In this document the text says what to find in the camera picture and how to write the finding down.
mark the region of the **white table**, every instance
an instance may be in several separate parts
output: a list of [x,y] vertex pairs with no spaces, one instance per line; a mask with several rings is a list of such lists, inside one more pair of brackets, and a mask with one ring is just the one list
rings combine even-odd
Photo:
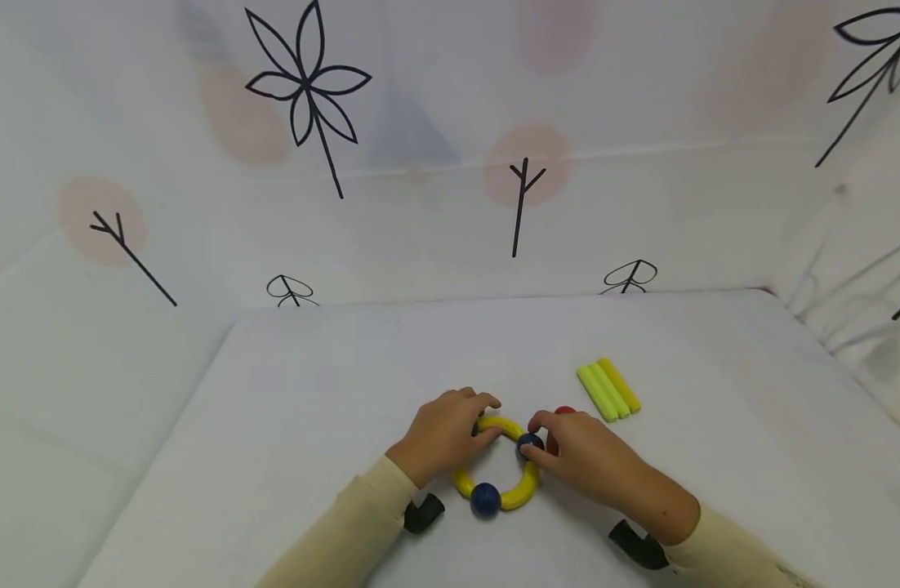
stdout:
[[[762,292],[259,310],[234,327],[82,588],[248,588],[439,391],[502,416],[593,411],[613,360],[643,410],[613,429],[820,581],[900,586],[900,429]],[[520,476],[502,439],[475,480]],[[371,586],[675,586],[612,547],[616,513],[548,480],[522,509],[405,533]]]

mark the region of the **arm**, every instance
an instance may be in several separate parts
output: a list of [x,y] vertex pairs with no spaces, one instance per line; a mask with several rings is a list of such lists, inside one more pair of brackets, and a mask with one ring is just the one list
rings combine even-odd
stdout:
[[500,406],[493,396],[471,388],[444,392],[424,404],[404,438],[339,493],[256,588],[359,586],[401,533],[404,509],[418,488],[499,439],[499,429],[476,438],[470,432],[483,410]]
[[816,588],[760,540],[644,462],[603,422],[582,412],[542,410],[528,429],[536,433],[542,427],[548,429],[548,451],[530,444],[520,451],[581,494],[643,527],[692,586]]

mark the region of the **left hand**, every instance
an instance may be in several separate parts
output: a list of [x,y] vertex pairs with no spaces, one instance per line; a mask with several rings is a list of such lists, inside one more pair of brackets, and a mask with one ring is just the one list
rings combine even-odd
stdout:
[[418,488],[433,478],[448,474],[499,439],[501,429],[492,427],[471,437],[473,423],[487,408],[503,403],[492,394],[476,394],[471,388],[443,392],[424,404],[414,416],[411,428],[385,455]]

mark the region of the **dark blue ball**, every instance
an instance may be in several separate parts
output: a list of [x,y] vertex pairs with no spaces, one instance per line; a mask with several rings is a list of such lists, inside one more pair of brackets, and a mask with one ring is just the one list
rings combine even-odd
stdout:
[[525,458],[525,456],[523,456],[523,454],[522,454],[522,446],[525,445],[526,443],[530,443],[531,445],[535,445],[536,447],[538,447],[538,449],[541,449],[542,451],[545,451],[545,444],[544,444],[544,442],[541,440],[541,438],[538,437],[537,434],[534,434],[534,433],[526,433],[526,434],[523,434],[522,437],[519,437],[519,440],[515,442],[515,454],[516,454],[516,456],[522,457],[523,459]]
[[476,516],[483,519],[489,519],[499,512],[503,506],[503,499],[499,496],[499,490],[491,483],[477,483],[470,494],[470,508]]

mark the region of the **white wall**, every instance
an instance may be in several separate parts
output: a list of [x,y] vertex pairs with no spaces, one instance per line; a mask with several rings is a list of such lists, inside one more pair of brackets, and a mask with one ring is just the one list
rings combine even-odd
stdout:
[[900,425],[900,101],[800,236],[777,291]]
[[320,304],[581,295],[639,259],[650,290],[767,284],[889,105],[814,169],[864,57],[831,27],[878,4],[323,0],[326,63],[372,75],[358,144],[327,129],[340,200],[318,132],[244,88],[276,69],[245,7],[291,39],[306,0],[1,0],[0,586],[76,583],[278,274]]

